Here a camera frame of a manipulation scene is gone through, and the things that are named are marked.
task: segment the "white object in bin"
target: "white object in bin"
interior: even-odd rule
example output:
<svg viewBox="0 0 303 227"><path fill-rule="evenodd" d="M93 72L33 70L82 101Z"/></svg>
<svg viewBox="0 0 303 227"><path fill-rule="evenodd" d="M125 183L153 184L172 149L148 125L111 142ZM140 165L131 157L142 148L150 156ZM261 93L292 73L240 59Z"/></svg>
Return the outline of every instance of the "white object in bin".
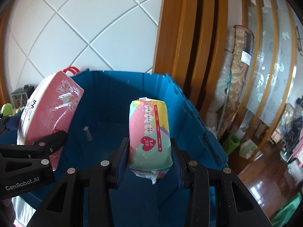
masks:
<svg viewBox="0 0 303 227"><path fill-rule="evenodd" d="M89 132L88 126L85 126L83 130L84 130L86 139L87 139L89 142L91 142L92 139L93 139L93 137L91 136L91 133Z"/></svg>

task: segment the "green object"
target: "green object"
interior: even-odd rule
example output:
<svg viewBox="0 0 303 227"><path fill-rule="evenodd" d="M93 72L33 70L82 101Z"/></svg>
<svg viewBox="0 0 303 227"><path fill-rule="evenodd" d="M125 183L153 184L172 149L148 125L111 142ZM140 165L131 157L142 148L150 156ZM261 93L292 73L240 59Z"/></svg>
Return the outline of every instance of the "green object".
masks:
<svg viewBox="0 0 303 227"><path fill-rule="evenodd" d="M239 145L240 145L239 138L237 138L235 134L229 134L228 138L222 144L222 148L224 149L226 155L229 156L232 153L232 151L234 151L234 149Z"/></svg>
<svg viewBox="0 0 303 227"><path fill-rule="evenodd" d="M13 105L6 103L2 106L1 112L3 116L13 115Z"/></svg>
<svg viewBox="0 0 303 227"><path fill-rule="evenodd" d="M283 206L270 220L273 227L282 227L285 225L291 216L294 214L298 205L302 200L301 193L297 193L297 195L290 200L285 206Z"/></svg>

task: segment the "red strip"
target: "red strip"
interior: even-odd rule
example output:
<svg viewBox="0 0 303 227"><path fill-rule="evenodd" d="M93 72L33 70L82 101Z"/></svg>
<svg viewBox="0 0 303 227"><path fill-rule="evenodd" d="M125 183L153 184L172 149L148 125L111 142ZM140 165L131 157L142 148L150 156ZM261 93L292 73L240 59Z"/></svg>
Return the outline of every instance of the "red strip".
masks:
<svg viewBox="0 0 303 227"><path fill-rule="evenodd" d="M156 117L156 132L157 132L158 151L162 152L162 141L161 141L161 133L160 133L160 124L159 124L159 115L158 115L157 105L154 105L154 109L155 109L155 117Z"/></svg>

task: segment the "white label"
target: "white label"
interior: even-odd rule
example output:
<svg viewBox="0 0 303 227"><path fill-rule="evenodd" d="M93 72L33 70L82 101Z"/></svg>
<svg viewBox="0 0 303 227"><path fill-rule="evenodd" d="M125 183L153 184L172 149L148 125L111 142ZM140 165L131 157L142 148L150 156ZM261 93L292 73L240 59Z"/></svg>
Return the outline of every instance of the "white label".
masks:
<svg viewBox="0 0 303 227"><path fill-rule="evenodd" d="M242 51L241 61L247 65L250 65L250 60L251 60L251 56L245 51Z"/></svg>

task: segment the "white tiled wall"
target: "white tiled wall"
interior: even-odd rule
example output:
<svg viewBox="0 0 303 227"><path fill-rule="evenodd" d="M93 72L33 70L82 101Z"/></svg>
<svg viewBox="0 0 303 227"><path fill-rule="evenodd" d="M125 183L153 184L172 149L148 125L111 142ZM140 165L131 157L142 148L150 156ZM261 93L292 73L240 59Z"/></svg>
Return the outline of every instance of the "white tiled wall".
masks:
<svg viewBox="0 0 303 227"><path fill-rule="evenodd" d="M68 66L148 72L161 0L15 0L5 38L9 93Z"/></svg>

